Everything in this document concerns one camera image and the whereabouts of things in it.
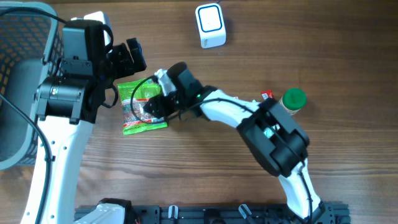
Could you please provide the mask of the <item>green lid stock jar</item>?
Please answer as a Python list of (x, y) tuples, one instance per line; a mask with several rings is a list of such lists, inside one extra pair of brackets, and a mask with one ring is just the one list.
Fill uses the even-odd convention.
[(302, 89), (291, 88), (283, 94), (279, 104), (293, 116), (307, 104), (307, 96)]

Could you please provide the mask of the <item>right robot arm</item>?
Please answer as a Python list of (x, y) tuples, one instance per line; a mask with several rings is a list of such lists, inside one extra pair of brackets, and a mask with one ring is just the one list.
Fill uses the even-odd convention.
[(314, 223), (320, 216), (322, 200), (308, 173), (309, 136), (278, 101), (239, 100), (215, 86), (204, 86), (185, 62), (156, 71), (150, 80), (161, 92), (146, 103), (145, 112), (169, 121), (192, 111), (234, 128), (258, 164), (279, 179), (297, 219)]

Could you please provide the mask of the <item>mint green wipes pack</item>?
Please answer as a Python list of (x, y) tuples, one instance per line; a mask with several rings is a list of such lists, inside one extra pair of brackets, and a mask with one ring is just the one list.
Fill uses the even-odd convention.
[(271, 137), (274, 135), (274, 132), (273, 132), (273, 130), (271, 130), (270, 128), (266, 128), (266, 129), (264, 130), (264, 134), (265, 134), (265, 136), (266, 136), (267, 138), (271, 138)]

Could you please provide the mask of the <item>red snack stick wrapper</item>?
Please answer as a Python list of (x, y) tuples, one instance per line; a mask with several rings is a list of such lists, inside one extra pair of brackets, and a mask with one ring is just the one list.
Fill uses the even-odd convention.
[(267, 100), (268, 98), (274, 98), (274, 94), (273, 94), (272, 90), (262, 91), (261, 96), (263, 97), (264, 100)]

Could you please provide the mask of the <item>green gummy candy bag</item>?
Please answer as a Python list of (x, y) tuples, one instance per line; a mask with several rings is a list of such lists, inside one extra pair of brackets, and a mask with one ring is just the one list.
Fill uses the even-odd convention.
[(118, 84), (121, 106), (124, 115), (123, 134), (136, 134), (154, 129), (166, 128), (163, 119), (153, 117), (144, 111), (144, 105), (153, 96), (161, 93), (161, 87), (151, 79), (141, 79)]

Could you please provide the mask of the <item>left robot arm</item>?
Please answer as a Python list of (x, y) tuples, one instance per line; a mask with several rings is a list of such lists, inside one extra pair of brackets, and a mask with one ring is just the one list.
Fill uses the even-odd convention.
[(68, 21), (57, 71), (38, 87), (37, 157), (23, 223), (72, 223), (83, 152), (105, 92), (114, 81), (146, 69), (131, 38), (114, 45), (111, 28), (96, 20)]

